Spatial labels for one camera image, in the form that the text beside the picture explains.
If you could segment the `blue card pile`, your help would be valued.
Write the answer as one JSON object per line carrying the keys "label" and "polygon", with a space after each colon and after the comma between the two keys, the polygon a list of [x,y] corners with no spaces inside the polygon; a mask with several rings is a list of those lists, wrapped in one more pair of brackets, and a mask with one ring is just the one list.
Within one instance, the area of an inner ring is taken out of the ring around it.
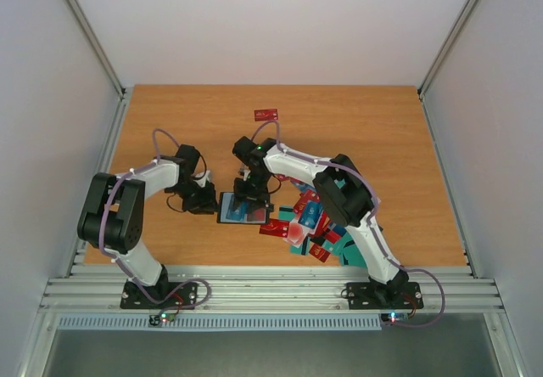
{"label": "blue card pile", "polygon": [[246,203],[236,199],[230,199],[227,207],[226,219],[234,222],[242,222],[246,215]]}

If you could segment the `black leather card holder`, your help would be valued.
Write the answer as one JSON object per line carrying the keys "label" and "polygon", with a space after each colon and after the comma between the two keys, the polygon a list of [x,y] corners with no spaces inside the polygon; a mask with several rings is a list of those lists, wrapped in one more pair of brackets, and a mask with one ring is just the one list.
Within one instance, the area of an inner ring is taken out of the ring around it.
{"label": "black leather card holder", "polygon": [[216,222],[220,224],[262,225],[270,220],[270,212],[266,208],[249,211],[249,203],[244,201],[234,208],[234,195],[221,192]]}

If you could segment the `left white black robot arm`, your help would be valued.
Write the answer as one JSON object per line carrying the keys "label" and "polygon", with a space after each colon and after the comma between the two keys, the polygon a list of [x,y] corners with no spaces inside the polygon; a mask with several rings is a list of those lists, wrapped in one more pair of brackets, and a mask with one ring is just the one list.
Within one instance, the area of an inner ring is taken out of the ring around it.
{"label": "left white black robot arm", "polygon": [[215,214],[218,206],[210,170],[195,173],[203,161],[195,147],[182,144],[173,156],[160,155],[121,175],[100,172],[90,182],[77,236],[110,258],[151,307],[164,306],[174,291],[165,266],[142,240],[145,201],[165,192],[181,199],[182,212]]}

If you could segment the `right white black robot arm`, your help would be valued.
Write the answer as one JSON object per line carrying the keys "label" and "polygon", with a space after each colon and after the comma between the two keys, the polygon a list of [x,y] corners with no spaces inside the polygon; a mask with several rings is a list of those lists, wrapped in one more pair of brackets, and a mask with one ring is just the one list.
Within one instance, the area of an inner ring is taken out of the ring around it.
{"label": "right white black robot arm", "polygon": [[346,229],[366,261],[368,300],[378,307],[392,307],[406,291],[409,276],[395,261],[386,244],[376,213],[378,198],[350,158],[319,158],[291,149],[273,138],[254,143],[240,138],[232,153],[248,168],[234,180],[235,202],[251,210],[270,205],[267,184],[273,175],[284,175],[311,184],[323,210],[333,223]]}

